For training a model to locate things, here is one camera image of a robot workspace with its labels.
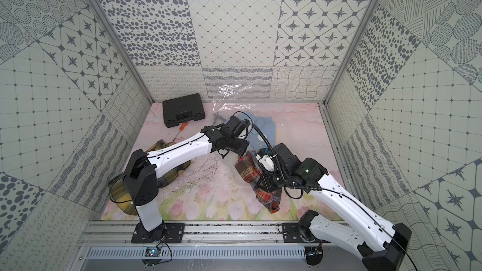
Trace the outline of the red plaid shirt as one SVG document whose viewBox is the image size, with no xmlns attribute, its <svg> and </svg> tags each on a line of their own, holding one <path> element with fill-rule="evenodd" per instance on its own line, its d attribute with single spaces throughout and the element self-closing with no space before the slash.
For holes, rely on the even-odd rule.
<svg viewBox="0 0 482 271">
<path fill-rule="evenodd" d="M 241 178 L 250 184 L 258 202 L 267 208 L 269 213 L 277 213 L 280 210 L 282 190 L 278 188 L 276 191 L 268 192 L 262 186 L 262 171 L 256 166 L 252 154 L 239 156 L 234 167 Z"/>
</svg>

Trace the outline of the light blue shirt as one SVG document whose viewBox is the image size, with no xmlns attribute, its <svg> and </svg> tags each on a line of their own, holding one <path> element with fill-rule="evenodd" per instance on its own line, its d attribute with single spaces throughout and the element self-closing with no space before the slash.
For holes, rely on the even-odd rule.
<svg viewBox="0 0 482 271">
<path fill-rule="evenodd" d="M 276 124 L 272 117 L 260 117 L 253 114 L 249 114 L 249 116 L 263 135 L 265 135 L 271 146 L 274 147 L 276 145 Z M 267 148 L 266 143 L 255 129 L 252 129 L 247 140 L 250 142 L 250 150 L 258 151 L 262 148 Z"/>
</svg>

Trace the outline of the clear plastic vacuum bag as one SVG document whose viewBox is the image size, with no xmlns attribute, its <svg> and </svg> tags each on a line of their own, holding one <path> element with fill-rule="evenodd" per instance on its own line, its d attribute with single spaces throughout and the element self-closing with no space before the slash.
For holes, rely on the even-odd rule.
<svg viewBox="0 0 482 271">
<path fill-rule="evenodd" d="M 261 198 L 288 188 L 299 190 L 301 196 L 324 190 L 319 181 L 329 175 L 328 170 L 313 158 L 300 160 L 285 143 L 271 144 L 246 112 L 233 113 L 217 129 L 227 136 L 226 153 L 238 154 L 235 168 L 242 179 Z"/>
</svg>

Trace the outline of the yellow plaid shirt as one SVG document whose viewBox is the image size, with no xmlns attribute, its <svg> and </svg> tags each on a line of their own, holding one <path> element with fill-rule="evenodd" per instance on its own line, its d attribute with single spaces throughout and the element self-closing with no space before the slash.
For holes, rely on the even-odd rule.
<svg viewBox="0 0 482 271">
<path fill-rule="evenodd" d="M 191 161 L 187 160 L 171 169 L 157 169 L 158 163 L 149 164 L 148 154 L 173 146 L 174 142 L 157 141 L 144 151 L 138 149 L 131 153 L 124 171 L 108 182 L 109 200 L 125 214 L 138 216 L 140 208 L 153 204 L 159 189 L 174 182 L 186 170 Z"/>
</svg>

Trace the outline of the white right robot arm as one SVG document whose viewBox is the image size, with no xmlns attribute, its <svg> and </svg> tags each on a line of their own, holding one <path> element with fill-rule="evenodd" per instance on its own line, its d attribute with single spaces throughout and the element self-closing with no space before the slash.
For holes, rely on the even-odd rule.
<svg viewBox="0 0 482 271">
<path fill-rule="evenodd" d="M 257 156 L 257 164 L 268 177 L 269 187 L 299 189 L 328 205 L 345 221 L 334 223 L 314 210 L 299 220 L 299 235 L 305 242 L 330 242 L 361 260 L 367 270 L 399 270 L 408 256 L 412 231 L 403 223 L 394 225 L 357 200 L 314 159 Z"/>
</svg>

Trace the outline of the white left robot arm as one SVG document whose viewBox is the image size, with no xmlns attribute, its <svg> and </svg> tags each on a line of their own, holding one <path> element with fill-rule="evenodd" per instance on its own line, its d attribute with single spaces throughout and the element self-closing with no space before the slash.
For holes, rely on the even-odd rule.
<svg viewBox="0 0 482 271">
<path fill-rule="evenodd" d="M 132 153 L 123 183 L 145 231 L 153 232 L 163 224 L 156 204 L 160 177 L 187 161 L 220 150 L 244 155 L 249 145 L 248 131 L 244 124 L 238 125 L 235 129 L 223 124 L 209 126 L 170 147 L 148 153 L 142 150 Z"/>
</svg>

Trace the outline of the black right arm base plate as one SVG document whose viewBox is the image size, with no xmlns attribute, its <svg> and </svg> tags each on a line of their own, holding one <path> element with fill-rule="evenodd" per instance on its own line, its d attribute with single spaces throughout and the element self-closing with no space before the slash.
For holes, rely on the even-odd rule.
<svg viewBox="0 0 482 271">
<path fill-rule="evenodd" d="M 282 234 L 284 243 L 311 243 L 302 236 L 298 222 L 281 223 L 278 229 Z"/>
</svg>

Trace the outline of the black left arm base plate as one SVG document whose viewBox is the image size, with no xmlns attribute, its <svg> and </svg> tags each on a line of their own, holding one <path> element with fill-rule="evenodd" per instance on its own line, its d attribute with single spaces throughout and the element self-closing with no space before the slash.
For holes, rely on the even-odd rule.
<svg viewBox="0 0 482 271">
<path fill-rule="evenodd" d="M 152 231 L 147 231 L 142 222 L 139 222 L 134 230 L 131 243 L 154 243 L 165 241 L 168 243 L 181 243 L 184 235 L 184 223 L 165 223 L 156 227 Z"/>
</svg>

